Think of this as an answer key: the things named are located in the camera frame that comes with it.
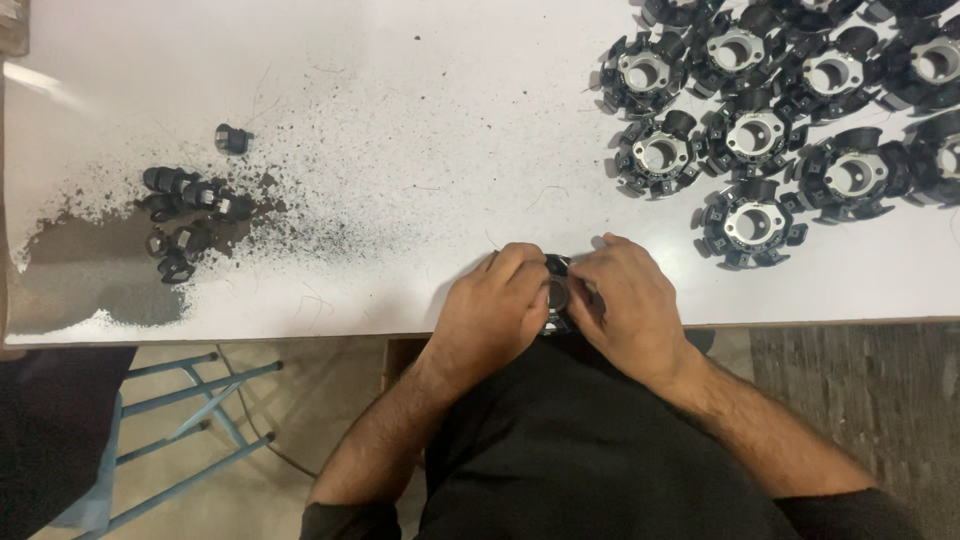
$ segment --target hand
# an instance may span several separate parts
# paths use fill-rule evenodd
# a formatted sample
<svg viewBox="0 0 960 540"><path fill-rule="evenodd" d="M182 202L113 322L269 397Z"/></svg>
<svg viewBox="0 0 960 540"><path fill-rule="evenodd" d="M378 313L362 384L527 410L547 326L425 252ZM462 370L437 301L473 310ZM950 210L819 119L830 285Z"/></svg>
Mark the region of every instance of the hand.
<svg viewBox="0 0 960 540"><path fill-rule="evenodd" d="M533 244L511 243L457 280L418 364L466 392L533 343L548 315L550 272Z"/></svg>
<svg viewBox="0 0 960 540"><path fill-rule="evenodd" d="M611 233L603 239L607 247L570 265L569 274L579 279L569 280L567 311L617 369L667 392L704 361L684 337L677 291L647 250ZM602 303L591 300L588 287Z"/></svg>

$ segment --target blue metal stool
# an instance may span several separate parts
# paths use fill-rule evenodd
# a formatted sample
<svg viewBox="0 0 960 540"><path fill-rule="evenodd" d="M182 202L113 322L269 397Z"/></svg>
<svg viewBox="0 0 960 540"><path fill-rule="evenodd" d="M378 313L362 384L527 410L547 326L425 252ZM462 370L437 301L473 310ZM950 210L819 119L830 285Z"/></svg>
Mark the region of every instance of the blue metal stool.
<svg viewBox="0 0 960 540"><path fill-rule="evenodd" d="M193 381L194 386L192 388L185 388L177 392L127 406L122 406L122 400L120 394L118 393L116 405L114 406L113 411L110 440L107 442L107 447L104 449L104 455L100 461L100 469L97 473L96 483L83 497L73 503L69 508L64 510L61 515L58 516L57 519L54 520L50 525L53 527L80 528L81 530L86 531L85 534L78 536L75 540L100 538L108 532L111 532L114 529L129 523L144 512L156 507L164 501L177 496L180 492L185 491L187 488L199 482L200 480L213 475L217 471L229 466L231 463L239 461L240 459L252 453L254 450L262 446L266 446L268 443L273 441L274 434L267 433L256 441L248 443L247 439L240 434L240 431L237 429L236 425L233 424L233 421L230 420L227 414L224 412L223 408L220 406L220 403L227 396L235 392L245 380L283 369L283 362L277 361L272 364L245 371L243 373L237 373L222 379L205 382L200 378L200 375L193 368L193 366L201 362L214 361L218 358L219 356L216 353L210 353L208 355L194 356L191 358L184 358L182 360L174 360L172 362L130 370L125 377L125 380L152 375L154 373L160 373L172 369L182 369L186 372L190 380ZM224 386L226 387L224 390L222 390L216 396L213 395L212 390L223 388ZM174 430L174 432L154 443L148 444L143 448L117 457L117 436L120 431L120 421L122 419L133 416L134 414L153 410L160 406L169 405L171 403L199 395L202 395L206 398L206 405L201 407L200 410L194 413L189 420L180 425L180 427ZM164 491L161 491L143 503L140 503L137 506L134 506L133 508L111 519L109 517L109 509L113 493L114 469L120 465L123 465L124 463L128 463L134 459L137 459L142 455L149 454L171 443L186 438L193 433L205 430L210 424L208 421L203 420L203 418L210 412L212 412L213 416L224 426L224 429L227 430L230 438L232 438L237 446L240 447L239 450L203 469L192 477L183 480L174 486L165 489Z"/></svg>

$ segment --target wire strand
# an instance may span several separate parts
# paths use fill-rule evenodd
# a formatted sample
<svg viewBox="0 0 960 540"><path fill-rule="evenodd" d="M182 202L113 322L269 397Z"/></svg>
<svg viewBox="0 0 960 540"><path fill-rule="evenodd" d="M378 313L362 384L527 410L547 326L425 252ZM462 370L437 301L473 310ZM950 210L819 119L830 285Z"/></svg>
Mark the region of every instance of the wire strand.
<svg viewBox="0 0 960 540"><path fill-rule="evenodd" d="M216 347L217 347L217 354L220 355L220 358L224 360L224 365L227 366L227 371L229 371L231 375L234 375L233 366L230 364L230 360L229 358L227 358L227 355L224 354L223 348L220 347L219 343L216 344ZM250 415L250 410L247 409L247 400L245 400L243 397L243 386L240 386L239 388L237 388L237 395L240 396L240 406L243 407L243 414L244 416L247 417L247 422L250 423L250 427L253 430L253 434L256 435L257 439L263 438L263 435L260 434L260 431L258 431L256 429L256 426L253 424L253 418ZM305 475L309 476L312 479L317 479L317 476L318 476L317 473L310 472L309 469L297 463L297 461L295 461L293 458L291 458L287 454L284 454L280 450L277 450L276 448L274 448L273 443L267 443L267 449L270 450L270 452L273 452L274 454L276 454L276 456L279 457L280 459L286 461L287 464L293 467L294 469L297 469L298 471L304 473Z"/></svg>

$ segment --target person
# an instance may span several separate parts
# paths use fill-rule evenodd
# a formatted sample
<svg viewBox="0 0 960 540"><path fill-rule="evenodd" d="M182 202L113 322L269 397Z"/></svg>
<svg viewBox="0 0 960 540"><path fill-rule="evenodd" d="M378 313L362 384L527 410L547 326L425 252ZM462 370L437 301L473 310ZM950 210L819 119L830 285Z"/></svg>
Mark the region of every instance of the person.
<svg viewBox="0 0 960 540"><path fill-rule="evenodd" d="M569 267L582 336L537 338L535 245L454 283L420 357L325 464L301 540L399 538L424 447L418 538L920 537L843 451L687 341L643 248L603 238Z"/></svg>

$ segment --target white tabletop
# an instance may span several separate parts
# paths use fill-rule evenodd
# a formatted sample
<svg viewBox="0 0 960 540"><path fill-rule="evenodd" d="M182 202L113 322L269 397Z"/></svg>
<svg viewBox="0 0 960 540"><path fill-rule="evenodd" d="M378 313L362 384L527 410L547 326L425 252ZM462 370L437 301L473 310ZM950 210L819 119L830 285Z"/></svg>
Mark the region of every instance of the white tabletop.
<svg viewBox="0 0 960 540"><path fill-rule="evenodd" d="M653 254L685 324L960 315L955 209L892 201L876 220L811 223L784 264L733 272L700 255L691 227L729 175L662 201L618 190L610 158L627 124L588 88L610 45L641 30L634 3L34 3L32 52L14 63L55 81L6 88L7 342L431 331L451 282L494 247L577 256L606 231ZM697 118L718 107L688 92L674 106ZM864 125L902 139L914 121L871 104L810 140ZM255 133L246 160L216 152L221 122ZM154 165L232 173L238 191L288 211L161 288L142 244L116 257L100 245L128 231ZM257 187L267 171L277 185ZM63 223L31 243L38 220ZM46 246L38 258L57 228L66 251L92 255Z"/></svg>

